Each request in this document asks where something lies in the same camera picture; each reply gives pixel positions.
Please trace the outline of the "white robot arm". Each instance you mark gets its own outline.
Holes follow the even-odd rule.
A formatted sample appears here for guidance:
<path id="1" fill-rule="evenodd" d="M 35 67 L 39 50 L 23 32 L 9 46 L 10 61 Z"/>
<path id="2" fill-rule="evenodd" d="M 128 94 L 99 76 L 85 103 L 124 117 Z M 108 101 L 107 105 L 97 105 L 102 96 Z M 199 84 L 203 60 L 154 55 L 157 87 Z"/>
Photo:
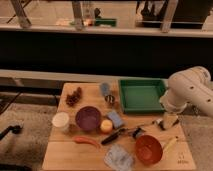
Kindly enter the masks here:
<path id="1" fill-rule="evenodd" d="M 201 66 L 176 72 L 168 78 L 168 89 L 159 100 L 165 109 L 162 123 L 164 130 L 174 125 L 187 103 L 213 117 L 213 90 L 209 88 L 210 82 L 210 72 Z"/>

